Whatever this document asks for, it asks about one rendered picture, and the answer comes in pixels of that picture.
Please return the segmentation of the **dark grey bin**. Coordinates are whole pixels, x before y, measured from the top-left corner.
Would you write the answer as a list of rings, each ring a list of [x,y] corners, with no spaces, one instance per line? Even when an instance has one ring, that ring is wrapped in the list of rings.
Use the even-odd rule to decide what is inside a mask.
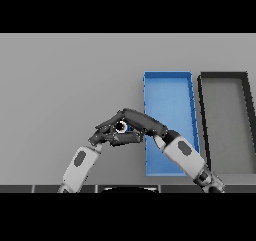
[[[247,72],[197,78],[205,155],[218,174],[256,174],[256,115]]]

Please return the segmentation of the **blue bin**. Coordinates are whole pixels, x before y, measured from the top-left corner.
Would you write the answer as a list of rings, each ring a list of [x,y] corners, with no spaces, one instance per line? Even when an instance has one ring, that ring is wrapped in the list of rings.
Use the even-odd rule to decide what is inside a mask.
[[[190,71],[145,71],[144,112],[163,123],[169,130],[180,133],[199,152],[196,106]],[[152,177],[184,176],[146,136],[146,175]]]

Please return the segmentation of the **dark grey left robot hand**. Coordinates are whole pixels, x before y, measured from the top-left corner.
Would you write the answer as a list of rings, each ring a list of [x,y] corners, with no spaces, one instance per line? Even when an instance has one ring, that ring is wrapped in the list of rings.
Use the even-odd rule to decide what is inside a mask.
[[[88,139],[91,145],[109,143],[110,146],[116,147],[130,143],[140,143],[143,141],[144,133],[133,128],[131,131],[118,133],[113,125],[100,127]]]

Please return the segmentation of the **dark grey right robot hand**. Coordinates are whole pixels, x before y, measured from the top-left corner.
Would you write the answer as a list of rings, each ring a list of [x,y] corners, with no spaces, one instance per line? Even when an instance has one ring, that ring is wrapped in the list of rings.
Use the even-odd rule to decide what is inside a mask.
[[[136,130],[143,132],[144,136],[147,135],[153,137],[154,135],[159,135],[164,138],[169,131],[168,127],[158,120],[147,114],[129,108],[119,110],[112,118],[97,125],[96,129],[107,125],[113,125],[115,127],[115,124],[120,120],[126,122],[132,129],[135,128]]]

